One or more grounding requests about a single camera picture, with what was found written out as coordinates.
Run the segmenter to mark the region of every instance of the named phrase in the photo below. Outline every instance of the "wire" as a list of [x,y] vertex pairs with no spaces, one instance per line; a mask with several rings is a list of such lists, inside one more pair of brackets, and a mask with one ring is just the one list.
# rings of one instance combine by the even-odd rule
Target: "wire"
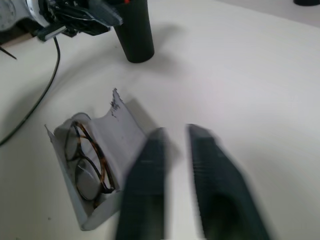
[[5,50],[4,48],[2,48],[0,46],[0,51],[4,52],[5,54],[9,55],[10,57],[12,57],[13,59],[17,60],[17,58],[15,56],[13,56],[10,52],[8,52],[7,50]]
[[32,113],[36,110],[36,108],[39,106],[39,104],[41,103],[41,101],[43,100],[45,95],[47,94],[49,88],[51,87],[51,85],[52,85],[52,83],[53,83],[53,81],[54,81],[54,79],[56,77],[57,70],[58,70],[59,63],[60,63],[61,55],[60,55],[60,47],[59,47],[57,38],[54,37],[53,40],[54,40],[54,44],[55,44],[55,47],[56,47],[57,57],[56,57],[56,63],[55,63],[55,67],[54,67],[51,79],[50,79],[48,85],[46,86],[45,90],[43,91],[42,95],[39,97],[39,99],[33,105],[31,110],[25,115],[23,120],[6,137],[4,137],[0,141],[0,147],[3,146],[4,144],[6,144],[16,134],[16,132],[26,123],[26,121],[30,118]]

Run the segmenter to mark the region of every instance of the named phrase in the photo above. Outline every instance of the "white tabletop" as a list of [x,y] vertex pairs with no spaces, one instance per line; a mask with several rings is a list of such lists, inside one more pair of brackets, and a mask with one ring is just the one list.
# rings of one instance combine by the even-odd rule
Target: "white tabletop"
[[[213,0],[149,0],[154,57],[129,63],[115,32],[58,37],[52,90],[0,148],[0,239],[111,240],[118,214],[79,229],[44,124],[109,109],[117,88],[146,129],[166,127],[166,238],[202,237],[186,124],[211,129],[245,171],[275,239],[320,236],[320,29]],[[26,114],[56,61],[53,40],[0,54],[0,136]]]

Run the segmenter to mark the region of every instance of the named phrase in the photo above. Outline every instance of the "round lens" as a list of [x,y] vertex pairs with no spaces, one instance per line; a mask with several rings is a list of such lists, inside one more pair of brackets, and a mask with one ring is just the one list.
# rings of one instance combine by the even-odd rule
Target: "round lens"
[[75,167],[75,184],[83,198],[94,200],[100,191],[100,179],[87,159],[80,159]]
[[78,147],[78,137],[77,137],[76,129],[74,126],[71,126],[66,136],[66,143],[65,143],[66,160],[71,160],[75,156],[77,147]]

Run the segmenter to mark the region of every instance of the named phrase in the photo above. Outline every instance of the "tortoiseshell glasses frame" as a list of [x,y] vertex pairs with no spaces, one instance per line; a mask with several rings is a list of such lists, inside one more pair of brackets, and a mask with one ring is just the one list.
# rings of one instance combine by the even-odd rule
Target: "tortoiseshell glasses frame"
[[[81,135],[79,133],[78,128],[83,132],[84,135]],[[75,130],[75,134],[76,134],[76,137],[77,137],[77,146],[76,146],[76,150],[75,150],[74,156],[71,157],[70,159],[68,159],[67,147],[68,147],[68,140],[70,138],[72,129]],[[82,150],[82,147],[81,147],[81,139],[87,139],[90,142],[91,146],[93,147],[93,149],[94,149],[94,151],[95,151],[95,153],[96,153],[96,155],[97,155],[97,157],[99,159],[99,162],[100,162],[100,172],[97,169],[97,166],[94,164],[94,162],[84,154],[84,152]],[[101,150],[101,148],[98,145],[98,143],[96,143],[90,137],[90,135],[88,134],[88,132],[85,129],[85,127],[78,121],[73,121],[71,126],[70,126],[70,128],[69,128],[69,130],[68,130],[68,132],[67,132],[66,139],[65,139],[65,145],[64,145],[64,155],[65,155],[65,159],[66,159],[67,164],[69,162],[78,160],[76,166],[79,165],[81,160],[87,160],[87,162],[92,166],[92,168],[94,169],[95,173],[97,174],[97,176],[98,176],[98,178],[100,180],[100,191],[96,194],[96,196],[94,196],[94,198],[88,198],[79,189],[79,186],[77,184],[78,175],[77,175],[77,171],[75,171],[74,177],[75,177],[76,188],[77,188],[77,191],[79,192],[80,196],[83,199],[85,199],[87,201],[93,201],[93,200],[96,200],[101,193],[102,194],[110,194],[115,190],[115,181],[113,179],[113,176],[111,174],[110,168],[109,168],[108,163],[107,163],[107,159],[106,159],[103,151]],[[107,185],[105,183],[105,176],[106,175],[107,175],[108,181],[110,183],[110,187],[107,187]]]

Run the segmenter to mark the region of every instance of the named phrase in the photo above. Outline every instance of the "open glasses case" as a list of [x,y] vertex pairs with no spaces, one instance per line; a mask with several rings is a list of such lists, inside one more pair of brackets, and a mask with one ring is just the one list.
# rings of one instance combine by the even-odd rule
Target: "open glasses case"
[[[100,194],[96,205],[79,194],[75,182],[76,166],[66,161],[66,138],[74,121],[83,124],[90,137],[99,145],[115,180],[115,190],[110,194]],[[120,99],[116,89],[113,91],[111,108],[105,116],[90,119],[85,113],[77,113],[58,126],[53,133],[49,130],[47,132],[61,167],[79,226],[83,231],[93,230],[119,210],[126,175],[146,141],[146,136]],[[98,159],[90,155],[88,157],[95,164],[99,164]]]

